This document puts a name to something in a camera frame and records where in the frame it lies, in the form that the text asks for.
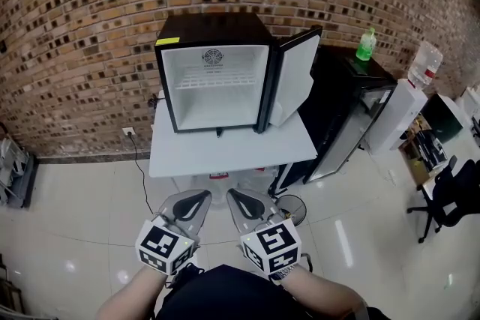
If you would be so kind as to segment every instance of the black mini fridge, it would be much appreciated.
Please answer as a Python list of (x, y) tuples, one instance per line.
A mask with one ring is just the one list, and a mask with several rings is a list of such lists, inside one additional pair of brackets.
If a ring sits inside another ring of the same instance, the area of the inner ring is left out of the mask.
[(313, 87), (298, 109), (318, 157), (294, 163), (273, 187), (287, 187), (299, 179), (306, 184), (336, 173), (380, 115), (397, 81), (376, 61), (361, 61), (355, 53), (333, 46), (318, 49)]
[(310, 93), (321, 33), (278, 40), (255, 13), (169, 16), (155, 55), (173, 130), (279, 127)]

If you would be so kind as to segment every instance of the fridge shelf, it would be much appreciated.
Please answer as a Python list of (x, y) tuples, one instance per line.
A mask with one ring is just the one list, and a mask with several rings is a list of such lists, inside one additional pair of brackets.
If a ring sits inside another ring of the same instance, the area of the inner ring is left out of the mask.
[(255, 84), (255, 72), (248, 68), (185, 68), (183, 77), (175, 84), (176, 89), (223, 87)]

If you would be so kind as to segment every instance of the plastic bottle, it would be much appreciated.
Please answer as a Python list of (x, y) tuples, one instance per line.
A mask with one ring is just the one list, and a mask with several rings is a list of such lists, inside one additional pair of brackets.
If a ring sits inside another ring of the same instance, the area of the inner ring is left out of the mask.
[(432, 44), (422, 41), (408, 70), (408, 80), (415, 88), (423, 89), (435, 77), (443, 55)]
[(360, 60), (367, 61), (370, 60), (372, 54), (374, 53), (375, 44), (377, 44), (377, 39), (374, 36), (375, 28), (371, 27), (369, 32), (365, 32), (361, 36), (360, 44), (358, 45), (356, 56)]

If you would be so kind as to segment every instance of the wall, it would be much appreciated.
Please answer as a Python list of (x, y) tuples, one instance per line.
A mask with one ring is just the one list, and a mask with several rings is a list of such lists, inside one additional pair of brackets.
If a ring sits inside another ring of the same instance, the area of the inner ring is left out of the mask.
[(126, 126), (148, 150), (156, 31), (170, 14), (224, 10), (256, 12), (279, 36), (319, 23), (323, 43), (344, 46), (373, 25), (375, 57), (395, 76), (425, 38), (445, 55), (429, 92), (480, 80), (476, 0), (1, 0), (0, 120), (44, 157), (131, 151)]

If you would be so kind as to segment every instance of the office chair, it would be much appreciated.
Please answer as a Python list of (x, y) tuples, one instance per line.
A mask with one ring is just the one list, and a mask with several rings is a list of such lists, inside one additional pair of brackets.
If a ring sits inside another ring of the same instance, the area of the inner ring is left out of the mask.
[[(428, 213), (425, 232), (423, 237), (418, 240), (420, 244), (427, 237), (432, 219), (435, 219), (439, 225), (438, 228), (435, 228), (435, 233), (438, 233), (442, 226), (455, 226), (466, 215), (480, 214), (480, 161), (476, 164), (471, 159), (466, 161), (461, 170), (453, 176), (452, 170), (456, 162), (457, 157), (451, 157), (447, 167), (435, 177), (432, 199), (423, 185), (419, 187), (423, 192), (427, 207), (411, 207), (406, 210), (408, 214), (413, 211)], [(446, 214), (443, 209), (451, 203), (455, 203), (457, 207)]]

